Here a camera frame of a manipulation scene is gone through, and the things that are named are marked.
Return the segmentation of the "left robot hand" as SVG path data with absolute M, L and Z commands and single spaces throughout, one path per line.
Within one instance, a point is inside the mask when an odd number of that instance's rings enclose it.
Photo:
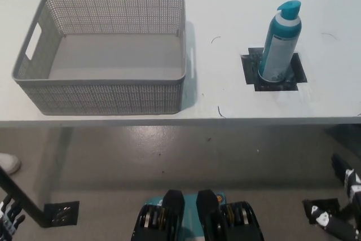
M 20 214 L 23 210 L 20 201 L 11 203 L 12 196 L 6 195 L 1 201 L 1 240 L 13 240 L 19 225 L 24 222 L 26 215 Z

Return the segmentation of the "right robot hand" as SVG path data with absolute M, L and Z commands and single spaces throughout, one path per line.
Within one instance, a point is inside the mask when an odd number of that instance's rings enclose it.
M 306 217 L 339 240 L 360 240 L 360 177 L 339 154 L 334 153 L 331 162 L 349 203 L 341 209 L 336 198 L 303 200 Z

